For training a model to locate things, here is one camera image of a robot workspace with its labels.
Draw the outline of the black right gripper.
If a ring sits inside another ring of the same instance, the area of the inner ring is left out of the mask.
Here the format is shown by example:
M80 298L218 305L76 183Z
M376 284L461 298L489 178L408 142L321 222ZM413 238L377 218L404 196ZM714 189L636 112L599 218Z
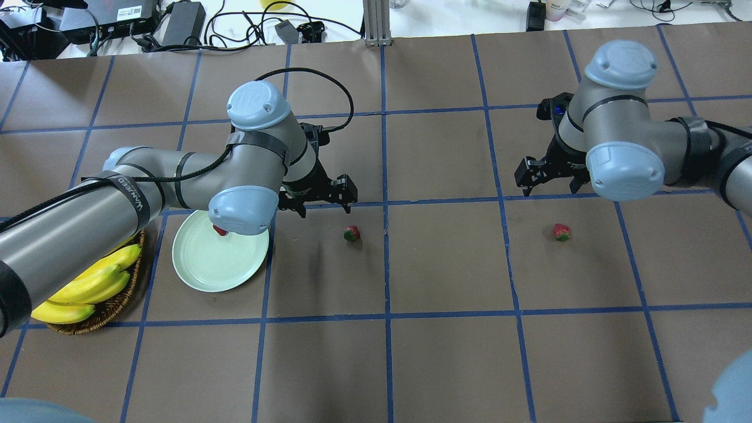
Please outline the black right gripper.
M591 182L590 172L586 168L586 153L567 145L559 131L573 97L572 93L561 93L543 99L537 106L535 117L552 124L553 136L543 158L538 160L533 156L524 156L515 170L516 186L523 190L524 196L530 196L535 187L554 179L571 179L569 190L572 194Z

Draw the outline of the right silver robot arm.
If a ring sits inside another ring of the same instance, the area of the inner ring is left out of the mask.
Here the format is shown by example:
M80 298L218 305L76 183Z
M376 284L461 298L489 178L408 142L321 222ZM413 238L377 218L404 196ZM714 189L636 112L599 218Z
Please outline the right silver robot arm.
M536 117L552 123L553 136L543 158L526 156L515 170L524 196L553 179L570 179L572 193L590 184L618 203L664 187L703 187L750 215L750 129L700 117L655 120L646 89L657 67L642 43L608 41L575 93L543 99Z

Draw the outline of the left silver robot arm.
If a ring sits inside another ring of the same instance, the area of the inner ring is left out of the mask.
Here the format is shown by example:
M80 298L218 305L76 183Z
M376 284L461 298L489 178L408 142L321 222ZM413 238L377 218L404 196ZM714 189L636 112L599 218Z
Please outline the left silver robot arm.
M340 126L301 123L273 83L242 84L226 104L233 131L220 155L121 147L102 171L2 222L2 334L35 306L171 208L204 210L212 224L253 236L278 210L359 200L347 174L328 177L320 146Z

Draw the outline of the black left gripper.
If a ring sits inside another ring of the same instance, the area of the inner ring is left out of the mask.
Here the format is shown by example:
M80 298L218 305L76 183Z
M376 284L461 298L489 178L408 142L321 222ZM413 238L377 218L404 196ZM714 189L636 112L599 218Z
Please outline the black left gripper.
M304 219L306 204L325 202L338 204L349 214L359 200L357 185L348 174L328 176L319 158L320 148L330 142L330 134L321 125L301 122L299 126L305 140L304 151L291 163L282 181L278 209L293 211Z

